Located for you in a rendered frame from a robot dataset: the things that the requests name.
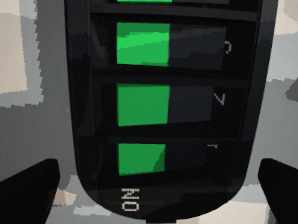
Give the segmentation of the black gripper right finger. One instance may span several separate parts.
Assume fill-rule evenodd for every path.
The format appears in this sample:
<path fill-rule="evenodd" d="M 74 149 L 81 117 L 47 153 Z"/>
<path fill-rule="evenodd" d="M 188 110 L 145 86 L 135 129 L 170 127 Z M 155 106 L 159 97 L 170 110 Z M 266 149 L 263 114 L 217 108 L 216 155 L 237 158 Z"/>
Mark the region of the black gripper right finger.
<path fill-rule="evenodd" d="M 278 224 L 298 224 L 298 169 L 265 157 L 258 181 Z"/>

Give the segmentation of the dark grey controller unit with rocker switches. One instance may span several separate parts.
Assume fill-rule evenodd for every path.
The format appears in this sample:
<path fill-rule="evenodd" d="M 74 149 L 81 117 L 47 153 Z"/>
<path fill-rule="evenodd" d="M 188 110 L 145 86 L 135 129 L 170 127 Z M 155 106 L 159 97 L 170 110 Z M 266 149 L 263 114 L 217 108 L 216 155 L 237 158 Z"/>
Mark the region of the dark grey controller unit with rocker switches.
<path fill-rule="evenodd" d="M 64 0 L 78 180 L 145 224 L 220 208 L 249 169 L 278 0 Z"/>

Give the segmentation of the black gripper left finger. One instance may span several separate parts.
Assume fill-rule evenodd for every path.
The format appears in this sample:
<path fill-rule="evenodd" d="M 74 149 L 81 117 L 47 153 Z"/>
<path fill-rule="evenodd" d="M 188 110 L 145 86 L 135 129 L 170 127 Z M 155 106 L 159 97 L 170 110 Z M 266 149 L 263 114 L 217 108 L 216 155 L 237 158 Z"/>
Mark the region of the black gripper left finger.
<path fill-rule="evenodd" d="M 59 183 L 56 159 L 40 161 L 0 181 L 0 224 L 45 224 Z"/>

